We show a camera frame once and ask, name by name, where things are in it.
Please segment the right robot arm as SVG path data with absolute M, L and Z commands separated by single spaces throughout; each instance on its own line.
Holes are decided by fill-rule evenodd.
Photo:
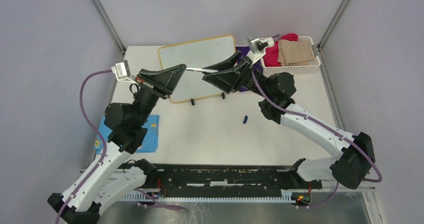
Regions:
M 310 181 L 329 179 L 349 189 L 362 182 L 382 181 L 375 165 L 372 138 L 333 127 L 306 111 L 292 96 L 296 92 L 294 76 L 281 72 L 265 76 L 254 68 L 253 54 L 236 51 L 230 58 L 202 69 L 202 80 L 226 94 L 244 88 L 264 98 L 259 102 L 263 116 L 297 131 L 330 154 L 329 158 L 298 160 L 289 174 L 289 183 L 302 188 Z

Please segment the yellow framed whiteboard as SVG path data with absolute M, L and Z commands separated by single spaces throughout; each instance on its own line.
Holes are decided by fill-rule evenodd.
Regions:
M 222 91 L 202 80 L 204 74 L 201 69 L 226 60 L 235 53 L 235 47 L 235 38 L 232 35 L 160 47 L 157 54 L 162 69 L 186 65 L 186 71 L 170 97 L 171 102 L 177 104 L 220 96 Z

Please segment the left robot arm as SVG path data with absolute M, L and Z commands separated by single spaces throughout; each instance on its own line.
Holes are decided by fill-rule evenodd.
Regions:
M 117 81 L 137 87 L 132 103 L 111 103 L 104 111 L 104 124 L 111 130 L 102 138 L 102 151 L 86 171 L 62 193 L 53 193 L 48 204 L 56 211 L 56 222 L 95 224 L 115 202 L 132 190 L 153 187 L 157 182 L 156 167 L 145 159 L 122 177 L 109 182 L 109 177 L 142 145 L 148 132 L 145 122 L 158 100 L 168 99 L 175 90 L 185 64 L 160 71 L 142 69 L 132 75 L 126 61 L 108 69 Z

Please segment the blue capped marker pen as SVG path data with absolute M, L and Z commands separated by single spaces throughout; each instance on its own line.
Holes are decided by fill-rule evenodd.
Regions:
M 201 73 L 215 73 L 215 72 L 217 72 L 217 70 L 215 70 L 215 69 L 195 68 L 195 67 L 187 67 L 185 70 L 186 71 L 193 71 L 193 72 L 201 72 Z

